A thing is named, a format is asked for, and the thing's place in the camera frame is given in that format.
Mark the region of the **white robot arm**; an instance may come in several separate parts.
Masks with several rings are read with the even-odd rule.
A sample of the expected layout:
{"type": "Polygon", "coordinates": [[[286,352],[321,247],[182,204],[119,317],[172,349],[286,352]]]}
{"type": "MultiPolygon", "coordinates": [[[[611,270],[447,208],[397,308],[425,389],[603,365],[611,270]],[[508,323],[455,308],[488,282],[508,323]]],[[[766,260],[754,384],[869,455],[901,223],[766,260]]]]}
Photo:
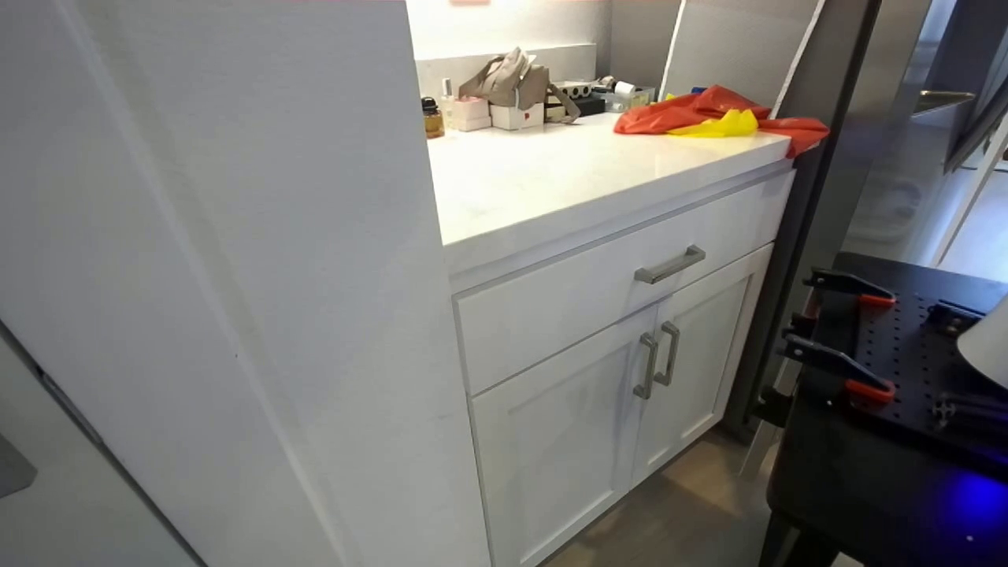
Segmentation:
{"type": "Polygon", "coordinates": [[[959,338],[960,360],[1008,391],[1008,297],[959,338]]]}

